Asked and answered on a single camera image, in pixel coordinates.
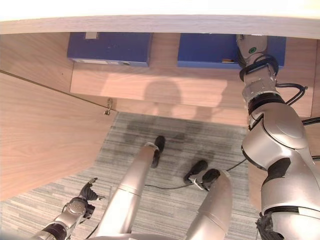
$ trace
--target blue box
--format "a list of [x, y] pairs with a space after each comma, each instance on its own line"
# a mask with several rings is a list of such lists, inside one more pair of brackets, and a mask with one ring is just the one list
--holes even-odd
[[79, 63], [147, 67], [152, 33], [72, 32], [67, 57]]
[[[285, 65], [286, 38], [268, 36], [267, 53], [282, 68]], [[235, 34], [182, 33], [178, 67], [240, 69]]]

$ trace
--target cabinet door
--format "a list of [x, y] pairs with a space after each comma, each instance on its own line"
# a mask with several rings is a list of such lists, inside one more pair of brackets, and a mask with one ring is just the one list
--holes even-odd
[[0, 199], [95, 161], [116, 112], [0, 73]]

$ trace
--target striped carpet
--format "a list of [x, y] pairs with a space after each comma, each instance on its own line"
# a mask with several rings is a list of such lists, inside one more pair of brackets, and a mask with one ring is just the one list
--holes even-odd
[[[210, 168], [222, 170], [242, 161], [241, 142], [246, 132], [243, 127], [223, 124], [119, 113], [91, 168], [1, 202], [1, 230], [32, 236], [57, 216], [89, 179], [97, 177], [93, 189], [106, 199], [91, 202], [96, 207], [92, 218], [73, 232], [72, 240], [82, 240], [98, 224], [110, 195], [145, 142], [153, 142], [158, 135], [166, 137], [158, 168], [149, 171], [146, 183], [176, 187], [184, 184], [183, 176], [200, 159]], [[225, 239], [255, 240], [258, 211], [249, 203], [248, 163], [229, 173], [233, 208]], [[176, 190], [145, 187], [132, 232], [183, 239], [205, 196], [206, 192], [194, 185]]]

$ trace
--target metal hinge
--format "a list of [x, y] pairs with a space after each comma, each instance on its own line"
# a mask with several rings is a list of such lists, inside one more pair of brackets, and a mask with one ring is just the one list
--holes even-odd
[[104, 111], [104, 115], [109, 116], [111, 110], [112, 110], [112, 98], [109, 98], [109, 99], [108, 99], [108, 102], [107, 102], [107, 104], [106, 104], [106, 110]]

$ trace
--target wire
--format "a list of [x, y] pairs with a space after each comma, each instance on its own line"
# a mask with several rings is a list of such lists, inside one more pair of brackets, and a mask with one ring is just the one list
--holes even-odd
[[145, 187], [152, 187], [152, 188], [157, 188], [157, 189], [163, 189], [163, 190], [174, 190], [174, 189], [182, 189], [185, 187], [189, 187], [193, 185], [193, 183], [188, 184], [188, 185], [183, 185], [183, 186], [176, 186], [176, 187], [161, 187], [161, 186], [155, 186], [155, 185], [150, 185], [150, 184], [146, 184], [144, 185]]
[[98, 226], [99, 226], [99, 223], [98, 223], [98, 225], [92, 230], [92, 232], [91, 232], [85, 239], [90, 238], [91, 235], [94, 234], [94, 232], [97, 230]]
[[297, 83], [276, 83], [275, 86], [277, 88], [296, 88], [296, 89], [299, 89], [299, 92], [286, 102], [286, 104], [288, 104], [289, 106], [294, 104], [295, 102], [297, 102], [300, 98], [302, 98], [303, 95], [305, 95], [306, 90], [308, 89], [307, 86], [302, 86]]
[[320, 123], [320, 116], [308, 118], [305, 120], [302, 120], [303, 125], [311, 125], [311, 124], [317, 124]]
[[246, 158], [243, 159], [241, 162], [238, 162], [236, 165], [230, 167], [229, 169], [227, 169], [227, 170], [225, 170], [225, 171], [226, 171], [226, 172], [229, 172], [230, 170], [232, 170], [232, 169], [238, 167], [240, 164], [244, 163], [246, 160], [247, 160]]
[[[247, 159], [242, 160], [241, 162], [238, 162], [236, 165], [230, 167], [229, 169], [225, 170], [226, 172], [229, 172], [230, 170], [236, 168], [237, 166], [239, 166], [240, 164], [244, 163]], [[155, 186], [155, 185], [151, 185], [151, 184], [146, 184], [144, 185], [145, 187], [152, 187], [152, 188], [156, 188], [156, 189], [163, 189], [163, 190], [175, 190], [175, 189], [182, 189], [185, 187], [189, 187], [193, 185], [193, 183], [191, 184], [187, 184], [187, 185], [182, 185], [182, 186], [176, 186], [176, 187], [162, 187], [162, 186]]]
[[312, 159], [316, 162], [320, 161], [320, 155], [312, 156]]

